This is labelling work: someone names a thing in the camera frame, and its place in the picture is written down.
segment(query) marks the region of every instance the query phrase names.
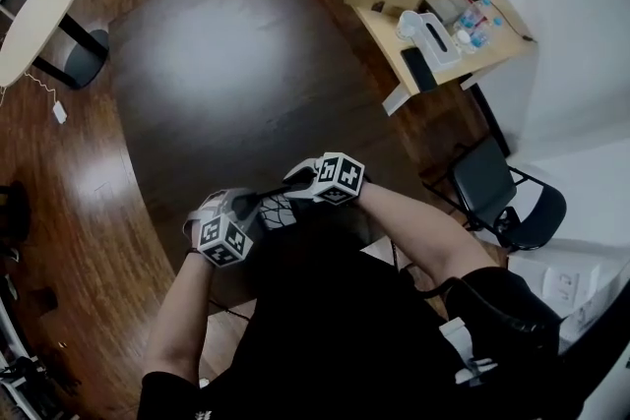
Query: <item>black table leg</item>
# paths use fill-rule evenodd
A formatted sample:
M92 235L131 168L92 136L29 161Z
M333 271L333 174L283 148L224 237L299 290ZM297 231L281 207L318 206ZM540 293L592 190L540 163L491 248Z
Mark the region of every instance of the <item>black table leg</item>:
M59 28L65 31L68 35L79 42L88 51L92 52L96 56L103 60L107 58L107 48L101 46L98 41L87 33L81 25L75 22L68 15L65 15L61 22L59 22Z
M78 42L68 56L64 71L75 80L75 90L83 88L96 77L105 64L109 53L109 35L105 30L87 33L68 15L63 17L59 28Z
M79 89L79 85L77 85L77 82L74 80L72 76L69 76L62 70L59 70L57 67L55 67L51 63L48 63L43 58L39 58L37 56L32 62L32 64L35 67L37 67L39 70L48 74L48 76L55 78L57 81L61 81L64 85L67 85L73 90Z

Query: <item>white cup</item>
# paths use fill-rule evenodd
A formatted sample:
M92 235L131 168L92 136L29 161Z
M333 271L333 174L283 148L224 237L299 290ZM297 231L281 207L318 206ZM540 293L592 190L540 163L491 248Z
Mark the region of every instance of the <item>white cup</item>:
M414 11L403 11L398 20L396 35L402 40L409 40L415 35L417 27L421 25L422 18L418 13Z

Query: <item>phone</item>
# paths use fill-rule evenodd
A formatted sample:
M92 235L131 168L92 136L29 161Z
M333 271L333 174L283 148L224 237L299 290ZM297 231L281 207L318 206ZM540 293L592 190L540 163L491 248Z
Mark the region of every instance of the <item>phone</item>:
M437 82L433 77L433 73L424 60L424 56L417 47L403 49L401 55L407 63L409 71L422 92L433 91L437 88Z

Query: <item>hand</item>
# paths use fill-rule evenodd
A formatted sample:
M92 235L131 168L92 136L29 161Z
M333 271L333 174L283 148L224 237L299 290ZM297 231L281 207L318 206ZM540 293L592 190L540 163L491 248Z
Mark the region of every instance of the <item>hand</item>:
M184 223L192 247L219 268L243 261L254 244L248 236L260 206L254 197L253 191L242 188L209 195ZM237 212L236 203L249 205L238 205Z
M358 197L365 166L341 152L325 152L295 165L284 177L288 199L341 205Z

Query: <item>wooden floor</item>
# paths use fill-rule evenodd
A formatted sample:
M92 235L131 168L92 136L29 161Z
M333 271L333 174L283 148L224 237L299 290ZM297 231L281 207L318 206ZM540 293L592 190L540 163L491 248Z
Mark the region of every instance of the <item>wooden floor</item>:
M106 29L144 1L76 0L70 14L86 29ZM375 43L343 0L321 1L373 76L368 84L385 97L397 83ZM62 65L72 44L57 33L43 56ZM135 418L144 345L173 272L129 161L110 66L81 91L32 73L57 88L69 118L58 125L51 94L28 78L7 90L0 109L0 180L21 180L33 210L23 261L3 266L21 296L13 308L34 350L79 382L76 395L62 396L82 418ZM456 83L415 97L393 121L424 174L444 166L456 142L486 131ZM54 290L59 306L39 316L32 292L42 287ZM229 363L244 323L217 314L209 326L203 369L213 378Z

